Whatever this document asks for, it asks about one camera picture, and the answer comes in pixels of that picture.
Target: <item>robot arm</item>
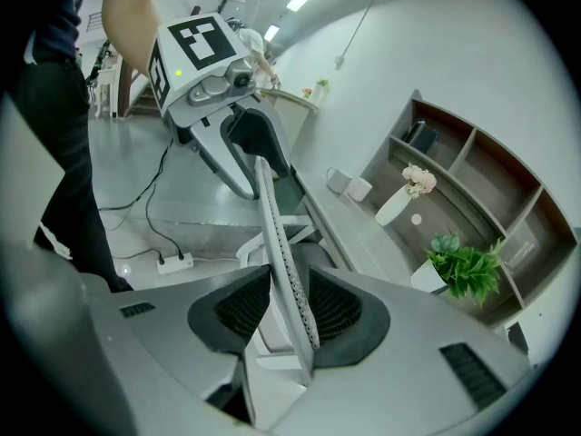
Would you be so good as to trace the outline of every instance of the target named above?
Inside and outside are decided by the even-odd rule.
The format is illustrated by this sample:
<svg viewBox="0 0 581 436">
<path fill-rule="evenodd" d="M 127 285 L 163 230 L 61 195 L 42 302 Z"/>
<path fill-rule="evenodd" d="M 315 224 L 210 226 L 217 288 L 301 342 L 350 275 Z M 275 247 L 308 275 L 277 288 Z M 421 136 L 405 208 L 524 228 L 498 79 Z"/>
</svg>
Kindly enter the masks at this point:
<svg viewBox="0 0 581 436">
<path fill-rule="evenodd" d="M 289 147 L 272 105 L 255 92 L 248 50 L 218 14 L 161 25 L 148 71 L 165 126 L 240 197 L 258 198 L 254 163 L 264 157 L 280 177 Z"/>
</svg>

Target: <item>white wall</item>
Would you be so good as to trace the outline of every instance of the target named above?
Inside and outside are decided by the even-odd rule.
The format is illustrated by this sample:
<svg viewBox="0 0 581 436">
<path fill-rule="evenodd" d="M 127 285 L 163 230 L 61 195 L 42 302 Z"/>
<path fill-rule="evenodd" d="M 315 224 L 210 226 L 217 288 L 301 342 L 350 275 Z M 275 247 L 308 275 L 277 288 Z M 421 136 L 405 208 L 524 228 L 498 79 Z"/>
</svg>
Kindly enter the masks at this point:
<svg viewBox="0 0 581 436">
<path fill-rule="evenodd" d="M 283 89 L 294 94 L 330 79 L 328 97 L 298 139 L 298 169 L 360 174 L 418 88 L 512 150 L 581 226 L 581 179 L 571 177 L 581 169 L 578 103 L 527 11 L 514 0 L 376 0 L 337 71 L 333 59 L 361 15 L 323 27 L 277 63 Z M 558 341 L 570 312 L 563 302 L 577 291 L 579 272 L 577 257 L 523 315 L 537 362 Z"/>
</svg>

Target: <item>vent grille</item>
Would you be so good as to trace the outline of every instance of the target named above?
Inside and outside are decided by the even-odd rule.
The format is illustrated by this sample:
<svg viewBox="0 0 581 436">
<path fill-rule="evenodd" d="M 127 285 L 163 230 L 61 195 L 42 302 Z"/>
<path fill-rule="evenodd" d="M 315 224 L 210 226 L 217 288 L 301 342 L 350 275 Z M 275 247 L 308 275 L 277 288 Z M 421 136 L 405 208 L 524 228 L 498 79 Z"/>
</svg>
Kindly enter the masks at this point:
<svg viewBox="0 0 581 436">
<path fill-rule="evenodd" d="M 309 305 L 317 322 L 320 344 L 341 336 L 359 321 L 363 306 L 353 293 L 328 282 L 318 273 L 310 277 Z"/>
<path fill-rule="evenodd" d="M 442 347 L 440 352 L 479 411 L 486 409 L 507 391 L 465 343 Z"/>
<path fill-rule="evenodd" d="M 123 315 L 124 318 L 131 318 L 135 315 L 141 315 L 142 313 L 150 312 L 153 309 L 155 309 L 155 307 L 149 302 L 142 302 L 136 303 L 135 305 L 130 305 L 129 307 L 123 307 L 119 310 L 121 311 L 121 315 Z"/>
<path fill-rule="evenodd" d="M 271 302 L 270 283 L 250 282 L 214 307 L 218 321 L 230 331 L 249 341 Z"/>
</svg>

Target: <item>black pants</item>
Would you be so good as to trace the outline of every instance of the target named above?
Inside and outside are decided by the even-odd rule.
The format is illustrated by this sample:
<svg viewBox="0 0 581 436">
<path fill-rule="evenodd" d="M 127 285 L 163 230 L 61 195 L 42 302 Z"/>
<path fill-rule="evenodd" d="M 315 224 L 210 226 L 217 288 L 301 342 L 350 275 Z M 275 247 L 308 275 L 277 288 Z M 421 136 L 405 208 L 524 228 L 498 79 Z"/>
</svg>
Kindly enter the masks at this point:
<svg viewBox="0 0 581 436">
<path fill-rule="evenodd" d="M 113 258 L 93 194 L 89 152 L 89 94 L 74 60 L 55 54 L 34 54 L 10 94 L 36 137 L 64 169 L 64 178 L 48 204 L 43 224 L 71 250 L 81 273 L 103 277 L 112 292 L 128 289 L 113 267 Z M 52 245 L 39 231 L 34 241 Z"/>
</svg>

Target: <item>white cup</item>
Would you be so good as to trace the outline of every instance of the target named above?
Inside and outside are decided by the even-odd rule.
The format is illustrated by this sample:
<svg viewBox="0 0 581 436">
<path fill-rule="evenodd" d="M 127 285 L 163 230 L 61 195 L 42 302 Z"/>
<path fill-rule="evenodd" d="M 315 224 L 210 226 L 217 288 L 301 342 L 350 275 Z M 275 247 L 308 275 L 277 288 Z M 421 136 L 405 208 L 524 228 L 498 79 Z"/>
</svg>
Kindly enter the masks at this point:
<svg viewBox="0 0 581 436">
<path fill-rule="evenodd" d="M 337 168 L 329 168 L 329 170 L 327 170 L 327 187 L 329 187 L 334 193 L 344 193 L 347 186 L 349 186 L 351 179 L 351 176 Z"/>
<path fill-rule="evenodd" d="M 347 195 L 355 202 L 361 202 L 372 188 L 373 186 L 363 178 L 357 178 L 351 181 Z"/>
</svg>

